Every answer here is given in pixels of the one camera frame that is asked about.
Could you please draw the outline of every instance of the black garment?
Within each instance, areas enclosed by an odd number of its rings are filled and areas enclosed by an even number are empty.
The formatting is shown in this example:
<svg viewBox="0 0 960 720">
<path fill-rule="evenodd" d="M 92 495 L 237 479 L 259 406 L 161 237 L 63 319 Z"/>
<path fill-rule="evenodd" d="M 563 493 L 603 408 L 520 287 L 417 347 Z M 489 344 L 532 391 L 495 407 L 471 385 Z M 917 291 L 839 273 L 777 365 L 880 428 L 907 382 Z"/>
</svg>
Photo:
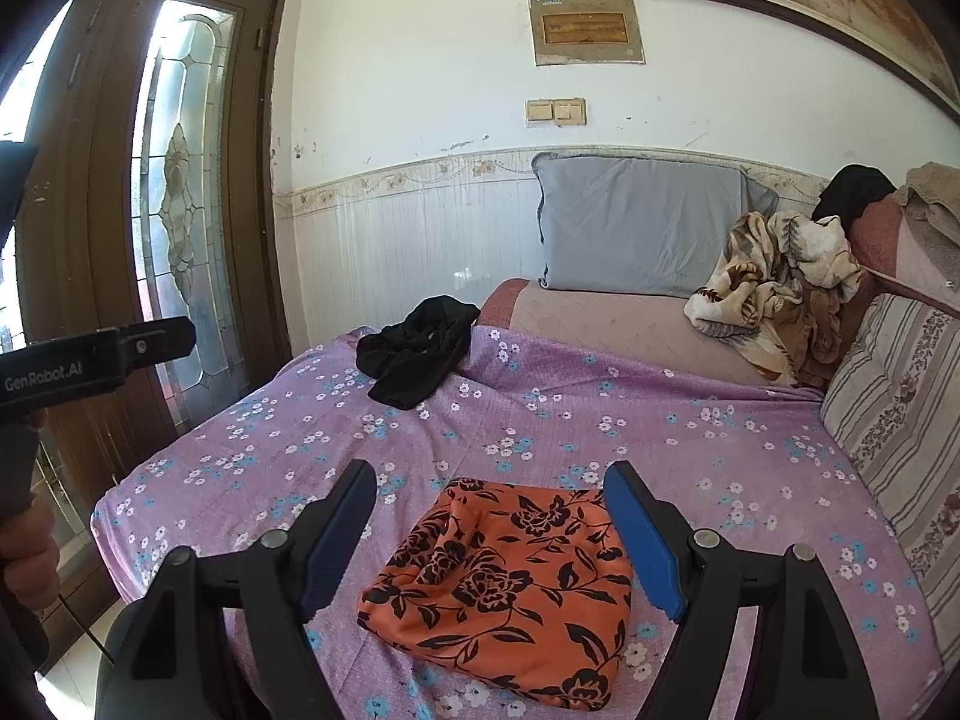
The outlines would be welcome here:
<svg viewBox="0 0 960 720">
<path fill-rule="evenodd" d="M 876 167 L 847 165 L 834 175 L 827 189 L 820 192 L 820 202 L 813 209 L 814 221 L 824 217 L 840 217 L 844 232 L 850 234 L 853 222 L 872 202 L 894 193 L 896 187 Z"/>
<path fill-rule="evenodd" d="M 373 376 L 370 396 L 395 409 L 408 410 L 429 398 L 470 348 L 476 306 L 441 295 L 427 298 L 401 324 L 363 336 L 357 343 L 357 367 Z"/>
</svg>

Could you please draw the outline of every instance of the gray pillow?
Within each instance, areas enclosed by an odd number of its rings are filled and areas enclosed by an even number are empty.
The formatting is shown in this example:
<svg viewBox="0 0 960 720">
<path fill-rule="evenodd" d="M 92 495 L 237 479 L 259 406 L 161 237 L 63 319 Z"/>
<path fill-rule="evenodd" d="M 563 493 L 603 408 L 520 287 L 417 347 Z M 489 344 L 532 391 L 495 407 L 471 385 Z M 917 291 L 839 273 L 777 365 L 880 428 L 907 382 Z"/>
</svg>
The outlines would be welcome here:
<svg viewBox="0 0 960 720">
<path fill-rule="evenodd" d="M 689 298 L 733 223 L 779 202 L 733 167 L 545 152 L 533 169 L 550 290 Z"/>
</svg>

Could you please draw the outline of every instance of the switch panel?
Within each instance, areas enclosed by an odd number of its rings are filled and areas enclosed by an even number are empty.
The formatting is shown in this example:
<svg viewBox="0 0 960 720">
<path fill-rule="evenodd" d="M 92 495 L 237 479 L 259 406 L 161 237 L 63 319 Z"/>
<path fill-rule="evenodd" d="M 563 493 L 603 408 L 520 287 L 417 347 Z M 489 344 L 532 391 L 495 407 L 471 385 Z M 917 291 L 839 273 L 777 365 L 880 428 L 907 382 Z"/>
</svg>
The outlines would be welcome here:
<svg viewBox="0 0 960 720">
<path fill-rule="evenodd" d="M 527 100 L 527 124 L 557 124 L 576 127 L 587 123 L 587 100 Z"/>
<path fill-rule="evenodd" d="M 527 122 L 552 122 L 552 100 L 527 100 Z"/>
</svg>

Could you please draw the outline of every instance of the striped cushion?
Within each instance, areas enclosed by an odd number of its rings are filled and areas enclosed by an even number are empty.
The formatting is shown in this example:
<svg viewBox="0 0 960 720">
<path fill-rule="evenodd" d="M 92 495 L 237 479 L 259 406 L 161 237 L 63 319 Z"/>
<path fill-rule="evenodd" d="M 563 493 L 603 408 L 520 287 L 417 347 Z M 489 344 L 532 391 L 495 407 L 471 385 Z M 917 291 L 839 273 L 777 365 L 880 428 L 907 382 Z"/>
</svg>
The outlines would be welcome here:
<svg viewBox="0 0 960 720">
<path fill-rule="evenodd" d="M 960 661 L 960 320 L 880 295 L 821 416 L 896 531 L 952 668 Z"/>
</svg>

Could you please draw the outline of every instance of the purple floral bedsheet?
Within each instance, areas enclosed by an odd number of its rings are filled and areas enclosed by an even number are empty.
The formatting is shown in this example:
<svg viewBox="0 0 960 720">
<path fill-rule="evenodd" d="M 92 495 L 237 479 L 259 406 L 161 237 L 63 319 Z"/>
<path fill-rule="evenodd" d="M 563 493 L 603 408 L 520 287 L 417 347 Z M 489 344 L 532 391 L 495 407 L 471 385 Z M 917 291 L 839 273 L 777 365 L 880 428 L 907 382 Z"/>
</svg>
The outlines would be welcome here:
<svg viewBox="0 0 960 720">
<path fill-rule="evenodd" d="M 378 474 L 376 509 L 334 603 L 308 626 L 344 715 L 571 716 L 392 650 L 357 626 L 357 595 L 453 476 L 596 488 L 612 461 L 627 460 L 654 495 L 737 547 L 816 548 L 856 632 L 881 717 L 909 717 L 939 688 L 943 665 L 923 594 L 893 531 L 824 432 L 817 392 L 730 385 L 476 327 L 459 375 L 416 410 L 399 412 L 371 401 L 371 380 L 354 367 L 364 332 L 299 356 L 104 495 L 93 535 L 126 600 L 144 594 L 174 546 L 200 555 L 243 549 L 288 527 L 326 495 L 345 463 L 364 458 Z M 713 717 L 736 710 L 754 619 L 752 610 L 740 615 Z M 252 674 L 242 615 L 229 613 L 227 628 Z M 598 716 L 635 717 L 673 632 L 635 582 L 613 699 Z"/>
</svg>

